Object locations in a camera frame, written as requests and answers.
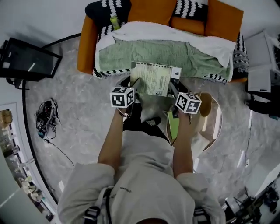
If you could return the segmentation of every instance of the black and white marker cube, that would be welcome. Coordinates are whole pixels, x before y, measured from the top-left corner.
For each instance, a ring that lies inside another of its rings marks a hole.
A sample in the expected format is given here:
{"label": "black and white marker cube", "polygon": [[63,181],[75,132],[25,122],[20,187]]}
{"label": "black and white marker cube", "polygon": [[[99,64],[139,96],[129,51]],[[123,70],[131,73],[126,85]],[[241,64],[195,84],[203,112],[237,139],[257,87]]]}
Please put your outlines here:
{"label": "black and white marker cube", "polygon": [[114,87],[110,92],[112,107],[127,108],[134,103],[134,88]]}
{"label": "black and white marker cube", "polygon": [[197,114],[200,109],[201,99],[195,94],[179,92],[175,105],[184,113]]}

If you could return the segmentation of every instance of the green towel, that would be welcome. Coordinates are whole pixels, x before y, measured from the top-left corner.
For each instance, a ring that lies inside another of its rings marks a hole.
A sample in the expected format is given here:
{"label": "green towel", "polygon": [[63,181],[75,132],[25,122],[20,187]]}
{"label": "green towel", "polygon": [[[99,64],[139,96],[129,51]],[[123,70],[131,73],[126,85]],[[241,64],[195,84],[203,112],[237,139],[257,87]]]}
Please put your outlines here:
{"label": "green towel", "polygon": [[182,77],[204,78],[208,74],[218,74],[229,80],[230,76],[230,66],[223,68],[216,58],[200,52],[188,42],[115,39],[115,44],[99,51],[101,71],[127,69],[132,61],[180,67]]}

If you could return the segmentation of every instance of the knitted cushion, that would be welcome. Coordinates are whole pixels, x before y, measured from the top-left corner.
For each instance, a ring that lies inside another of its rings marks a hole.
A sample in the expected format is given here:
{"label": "knitted cushion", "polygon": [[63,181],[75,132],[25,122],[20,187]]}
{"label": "knitted cushion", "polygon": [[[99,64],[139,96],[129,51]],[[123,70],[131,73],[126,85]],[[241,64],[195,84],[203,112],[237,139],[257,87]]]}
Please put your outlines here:
{"label": "knitted cushion", "polygon": [[208,6],[189,0],[177,0],[173,16],[206,22]]}
{"label": "knitted cushion", "polygon": [[101,32],[103,27],[112,25],[111,14],[116,15],[120,23],[127,22],[130,8],[130,0],[101,0],[88,4],[85,13],[94,21],[98,31]]}
{"label": "knitted cushion", "polygon": [[247,56],[244,38],[241,33],[238,34],[233,52],[233,68],[233,80],[248,77],[249,59]]}

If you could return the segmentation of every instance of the book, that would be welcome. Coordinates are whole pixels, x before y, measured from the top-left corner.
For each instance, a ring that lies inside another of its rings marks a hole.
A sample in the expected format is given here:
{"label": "book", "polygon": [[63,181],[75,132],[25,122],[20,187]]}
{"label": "book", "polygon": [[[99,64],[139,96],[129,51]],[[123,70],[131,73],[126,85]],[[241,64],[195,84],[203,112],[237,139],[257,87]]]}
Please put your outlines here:
{"label": "book", "polygon": [[181,68],[169,65],[132,62],[130,82],[134,84],[138,78],[141,78],[138,93],[167,96],[169,82],[178,85],[181,71]]}

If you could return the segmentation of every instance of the person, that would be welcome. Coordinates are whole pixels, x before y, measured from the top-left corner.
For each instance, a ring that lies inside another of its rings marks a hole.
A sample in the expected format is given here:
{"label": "person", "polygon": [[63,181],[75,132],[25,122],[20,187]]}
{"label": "person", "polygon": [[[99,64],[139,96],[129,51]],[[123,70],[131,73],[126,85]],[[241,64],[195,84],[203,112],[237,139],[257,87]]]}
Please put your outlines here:
{"label": "person", "polygon": [[[280,94],[280,86],[273,85],[271,86],[270,93],[266,92],[252,92],[247,91],[251,94],[251,99],[245,101],[245,104],[249,107],[250,110],[253,110],[260,114],[268,114],[269,117],[274,117],[276,120],[280,118],[280,108],[278,106],[278,96]],[[262,102],[255,100],[255,96],[267,99],[268,102]]]}
{"label": "person", "polygon": [[116,109],[98,162],[75,165],[59,200],[60,221],[224,224],[224,211],[207,180],[193,173],[189,116],[179,111],[173,149],[157,126],[159,117],[141,122],[139,101],[123,122],[125,111]]}

